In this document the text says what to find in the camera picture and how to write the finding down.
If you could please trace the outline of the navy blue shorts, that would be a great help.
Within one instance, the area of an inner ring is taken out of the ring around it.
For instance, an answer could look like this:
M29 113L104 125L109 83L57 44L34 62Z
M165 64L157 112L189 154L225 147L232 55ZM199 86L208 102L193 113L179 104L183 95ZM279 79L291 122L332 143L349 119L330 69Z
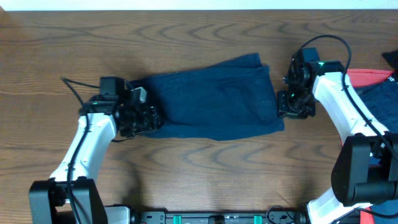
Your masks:
M250 138L283 131L269 67L259 54L131 81L158 107L162 127L150 138Z

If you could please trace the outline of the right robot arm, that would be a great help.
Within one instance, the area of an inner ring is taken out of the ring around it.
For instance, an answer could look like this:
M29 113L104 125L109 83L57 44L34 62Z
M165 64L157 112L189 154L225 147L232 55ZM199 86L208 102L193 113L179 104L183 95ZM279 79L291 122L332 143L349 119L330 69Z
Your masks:
M331 173L331 187L309 201L297 223L339 223L354 212L397 199L397 135L368 110L338 60L320 60L315 48L293 54L288 89L277 94L280 118L305 119L320 103L342 148Z

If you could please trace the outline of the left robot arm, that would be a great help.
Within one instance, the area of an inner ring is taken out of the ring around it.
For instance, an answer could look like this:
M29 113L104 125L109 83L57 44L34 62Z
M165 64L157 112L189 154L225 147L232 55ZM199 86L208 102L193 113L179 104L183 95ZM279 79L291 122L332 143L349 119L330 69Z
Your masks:
M159 129L162 120L147 102L147 91L119 77L102 77L99 93L81 103L78 129L49 179L29 190L34 223L140 223L129 205L105 206L96 180L116 136L123 141Z

